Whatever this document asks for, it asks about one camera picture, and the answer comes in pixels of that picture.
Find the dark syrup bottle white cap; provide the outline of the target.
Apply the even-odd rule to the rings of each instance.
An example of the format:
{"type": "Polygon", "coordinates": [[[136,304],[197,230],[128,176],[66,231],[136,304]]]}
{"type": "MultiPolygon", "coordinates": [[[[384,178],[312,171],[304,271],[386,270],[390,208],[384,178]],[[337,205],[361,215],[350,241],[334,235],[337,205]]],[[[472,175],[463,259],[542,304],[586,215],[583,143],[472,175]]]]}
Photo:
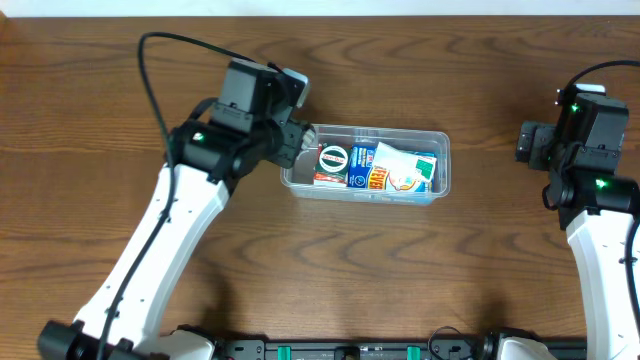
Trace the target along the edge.
{"type": "Polygon", "coordinates": [[[308,128],[302,135],[300,150],[301,151],[308,150],[314,144],[315,138],[316,138],[316,131],[314,127],[308,128]]]}

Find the green ointment box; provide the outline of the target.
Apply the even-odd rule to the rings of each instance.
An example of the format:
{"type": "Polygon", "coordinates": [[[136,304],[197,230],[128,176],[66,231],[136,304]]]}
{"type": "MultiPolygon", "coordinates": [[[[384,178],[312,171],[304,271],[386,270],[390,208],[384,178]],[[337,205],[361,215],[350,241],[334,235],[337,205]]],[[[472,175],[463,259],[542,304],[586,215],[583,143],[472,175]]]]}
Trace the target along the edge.
{"type": "Polygon", "coordinates": [[[314,170],[325,175],[345,176],[348,172],[351,151],[333,143],[321,143],[314,170]]]}

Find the red Panadol box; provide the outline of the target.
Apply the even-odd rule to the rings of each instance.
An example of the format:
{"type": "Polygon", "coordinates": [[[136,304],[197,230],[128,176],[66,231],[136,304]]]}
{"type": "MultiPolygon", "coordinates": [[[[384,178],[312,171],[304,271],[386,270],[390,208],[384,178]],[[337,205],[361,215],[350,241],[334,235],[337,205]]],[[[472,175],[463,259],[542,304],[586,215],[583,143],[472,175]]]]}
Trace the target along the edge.
{"type": "Polygon", "coordinates": [[[315,185],[325,185],[334,187],[345,187],[347,185],[348,172],[345,176],[325,175],[314,170],[313,183],[315,185]]]}

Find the blue Kool Fever box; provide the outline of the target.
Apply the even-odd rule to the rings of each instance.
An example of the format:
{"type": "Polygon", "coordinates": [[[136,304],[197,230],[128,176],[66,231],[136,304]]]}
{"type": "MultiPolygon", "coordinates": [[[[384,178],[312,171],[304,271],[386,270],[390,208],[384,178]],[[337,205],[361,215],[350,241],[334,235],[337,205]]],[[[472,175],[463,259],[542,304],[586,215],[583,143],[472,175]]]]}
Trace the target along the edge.
{"type": "Polygon", "coordinates": [[[386,169],[374,165],[376,147],[356,144],[351,147],[347,186],[387,192],[426,193],[433,190],[431,181],[409,180],[393,177],[386,169]]]}

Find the white green medicine box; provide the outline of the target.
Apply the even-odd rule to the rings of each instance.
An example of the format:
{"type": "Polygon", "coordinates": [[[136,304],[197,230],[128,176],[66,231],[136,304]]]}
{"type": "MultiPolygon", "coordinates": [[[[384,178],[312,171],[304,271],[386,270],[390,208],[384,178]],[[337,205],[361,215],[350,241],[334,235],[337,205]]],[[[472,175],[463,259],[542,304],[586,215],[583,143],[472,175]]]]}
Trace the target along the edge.
{"type": "Polygon", "coordinates": [[[437,158],[415,152],[401,151],[380,142],[377,145],[373,165],[396,171],[401,175],[409,175],[420,181],[431,181],[435,174],[437,158]]]}

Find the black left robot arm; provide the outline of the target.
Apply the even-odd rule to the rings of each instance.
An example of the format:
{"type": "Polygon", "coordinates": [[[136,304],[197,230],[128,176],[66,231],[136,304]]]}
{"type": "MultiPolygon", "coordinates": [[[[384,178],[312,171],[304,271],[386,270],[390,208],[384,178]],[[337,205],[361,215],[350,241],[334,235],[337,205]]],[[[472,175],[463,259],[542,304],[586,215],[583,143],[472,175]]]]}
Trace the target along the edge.
{"type": "Polygon", "coordinates": [[[217,342],[192,326],[160,333],[193,251],[239,180],[261,161],[291,168],[314,140],[293,119],[307,76],[234,58],[219,97],[202,100],[169,136],[153,197],[113,270],[71,324],[49,321],[44,359],[211,359],[217,342]]]}

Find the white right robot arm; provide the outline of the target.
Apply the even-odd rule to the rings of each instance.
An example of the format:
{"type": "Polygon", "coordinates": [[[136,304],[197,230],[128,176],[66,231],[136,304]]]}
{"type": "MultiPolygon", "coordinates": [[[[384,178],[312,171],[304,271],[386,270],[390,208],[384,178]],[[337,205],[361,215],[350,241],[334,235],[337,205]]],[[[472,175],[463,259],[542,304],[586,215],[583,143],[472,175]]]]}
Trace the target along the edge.
{"type": "Polygon", "coordinates": [[[522,124],[515,159],[549,175],[542,200],[557,212],[577,265],[584,358],[636,359],[639,185],[617,173],[629,109],[601,85],[572,85],[556,103],[556,124],[522,124]]]}

